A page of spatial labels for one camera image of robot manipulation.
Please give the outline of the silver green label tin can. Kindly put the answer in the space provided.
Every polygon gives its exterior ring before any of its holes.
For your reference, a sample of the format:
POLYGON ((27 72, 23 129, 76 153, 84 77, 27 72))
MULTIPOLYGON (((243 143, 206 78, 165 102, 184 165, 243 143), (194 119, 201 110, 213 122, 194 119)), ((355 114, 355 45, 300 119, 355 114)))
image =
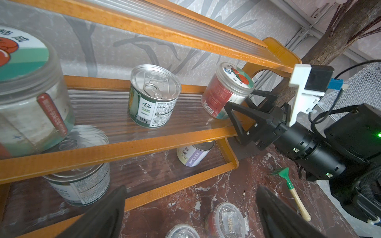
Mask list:
POLYGON ((128 106, 130 118, 148 129, 166 125, 181 91, 181 83, 170 71, 152 64, 134 67, 128 106))

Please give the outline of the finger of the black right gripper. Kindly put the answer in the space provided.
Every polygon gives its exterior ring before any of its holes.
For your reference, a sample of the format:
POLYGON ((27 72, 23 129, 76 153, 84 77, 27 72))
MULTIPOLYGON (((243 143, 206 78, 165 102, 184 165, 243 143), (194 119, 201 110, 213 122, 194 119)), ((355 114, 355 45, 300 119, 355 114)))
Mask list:
POLYGON ((260 96, 263 97, 261 106, 257 106, 254 102, 251 103, 250 108, 259 110, 261 112, 271 112, 275 107, 275 101, 278 99, 278 95, 262 90, 254 90, 250 96, 260 96))
POLYGON ((228 102, 224 107, 241 145, 257 142, 271 124, 271 115, 242 105, 228 102))

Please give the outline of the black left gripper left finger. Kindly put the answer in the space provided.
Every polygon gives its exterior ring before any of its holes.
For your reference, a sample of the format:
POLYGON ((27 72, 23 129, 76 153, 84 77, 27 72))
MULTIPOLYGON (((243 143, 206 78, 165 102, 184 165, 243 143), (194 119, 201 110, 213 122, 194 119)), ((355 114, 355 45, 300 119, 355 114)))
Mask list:
POLYGON ((57 237, 117 238, 122 227, 126 198, 126 187, 119 186, 57 237))

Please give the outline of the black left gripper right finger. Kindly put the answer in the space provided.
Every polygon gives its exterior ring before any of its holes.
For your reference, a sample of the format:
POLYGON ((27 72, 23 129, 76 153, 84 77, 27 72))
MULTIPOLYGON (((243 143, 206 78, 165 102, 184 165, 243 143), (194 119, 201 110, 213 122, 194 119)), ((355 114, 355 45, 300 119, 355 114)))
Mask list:
POLYGON ((257 188, 256 204, 266 238, 325 237, 265 186, 257 188))

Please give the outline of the small clear grey-label seed jar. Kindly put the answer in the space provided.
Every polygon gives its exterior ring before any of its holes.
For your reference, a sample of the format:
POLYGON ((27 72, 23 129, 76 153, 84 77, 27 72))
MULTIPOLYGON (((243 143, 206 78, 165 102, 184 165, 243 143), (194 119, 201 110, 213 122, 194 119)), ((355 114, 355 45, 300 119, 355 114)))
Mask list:
POLYGON ((244 238, 247 233, 242 213, 228 202, 220 203, 208 214, 205 230, 208 238, 244 238))

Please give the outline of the clear jar tomato lid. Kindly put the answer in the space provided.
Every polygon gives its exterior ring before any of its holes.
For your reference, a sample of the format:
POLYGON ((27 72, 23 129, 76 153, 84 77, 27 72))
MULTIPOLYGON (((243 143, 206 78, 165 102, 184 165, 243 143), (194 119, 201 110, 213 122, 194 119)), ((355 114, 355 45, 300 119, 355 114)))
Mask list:
POLYGON ((226 103, 242 104, 253 92, 254 82, 241 68, 221 63, 201 97, 203 108, 214 118, 225 120, 226 103))

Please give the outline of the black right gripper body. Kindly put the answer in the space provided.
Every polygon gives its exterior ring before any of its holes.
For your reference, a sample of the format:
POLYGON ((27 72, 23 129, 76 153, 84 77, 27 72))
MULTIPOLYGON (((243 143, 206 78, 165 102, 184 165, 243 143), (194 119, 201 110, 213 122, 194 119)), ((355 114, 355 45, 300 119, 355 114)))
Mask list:
POLYGON ((296 122, 291 127, 290 107, 276 107, 269 114, 272 122, 264 126, 258 138, 257 148, 264 150, 273 144, 283 156, 304 169, 308 181, 329 180, 341 175, 346 166, 344 157, 324 139, 296 122))

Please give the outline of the tall clear tomato-label jar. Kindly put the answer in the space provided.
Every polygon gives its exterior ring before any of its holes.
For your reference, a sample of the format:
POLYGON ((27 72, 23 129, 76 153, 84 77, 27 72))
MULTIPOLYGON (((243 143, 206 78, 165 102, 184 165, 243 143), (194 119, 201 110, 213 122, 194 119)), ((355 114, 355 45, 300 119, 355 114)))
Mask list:
POLYGON ((60 60, 46 40, 1 25, 1 158, 38 154, 59 144, 75 116, 60 60))

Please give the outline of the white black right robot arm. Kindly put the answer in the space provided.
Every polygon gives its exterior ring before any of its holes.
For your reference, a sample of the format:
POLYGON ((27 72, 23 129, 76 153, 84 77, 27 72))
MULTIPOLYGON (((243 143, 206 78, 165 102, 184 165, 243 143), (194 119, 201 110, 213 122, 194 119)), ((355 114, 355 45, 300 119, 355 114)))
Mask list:
POLYGON ((351 216, 381 224, 381 112, 352 105, 317 115, 308 129, 291 124, 291 107, 268 112, 228 102, 225 111, 246 146, 258 150, 274 145, 308 181, 328 180, 331 195, 351 216))

